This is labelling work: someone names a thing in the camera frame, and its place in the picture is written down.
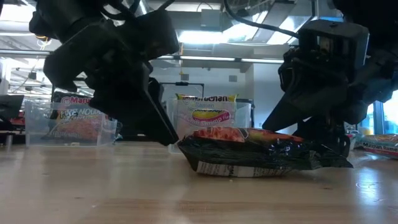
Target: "wooden table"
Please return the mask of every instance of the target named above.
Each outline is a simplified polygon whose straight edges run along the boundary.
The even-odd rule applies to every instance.
[[[154,143],[0,152],[1,224],[398,223],[398,161],[287,177],[197,175]]]

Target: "maruchan logo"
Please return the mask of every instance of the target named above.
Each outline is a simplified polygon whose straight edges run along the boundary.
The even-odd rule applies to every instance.
[[[76,96],[67,96],[62,98],[61,103],[64,103],[66,105],[70,104],[88,104],[90,102],[91,98],[80,98]]]

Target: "clear plastic bin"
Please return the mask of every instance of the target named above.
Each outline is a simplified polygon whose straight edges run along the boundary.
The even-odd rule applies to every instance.
[[[88,105],[25,103],[27,147],[104,146],[114,142],[117,124]]]
[[[195,113],[212,113],[212,119],[196,119]],[[251,104],[250,103],[231,103],[231,102],[209,102],[184,100],[169,100],[167,102],[167,115],[173,124],[179,139],[192,132],[212,127],[234,127],[250,128],[251,124]],[[170,153],[181,153],[177,144],[169,146]]]

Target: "maruchan noodle package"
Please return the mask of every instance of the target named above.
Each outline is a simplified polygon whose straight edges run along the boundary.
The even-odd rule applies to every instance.
[[[398,159],[398,135],[375,134],[357,138],[355,149]]]
[[[99,110],[90,108],[91,98],[73,93],[54,93],[54,110],[50,117],[49,133],[45,139],[63,139],[69,141],[95,141],[102,130],[111,122],[103,122],[104,115]]]
[[[237,95],[197,97],[176,94],[179,138],[211,126],[234,126]]]
[[[224,177],[267,177],[293,170],[353,166],[321,144],[254,128],[209,127],[178,143],[192,169]]]

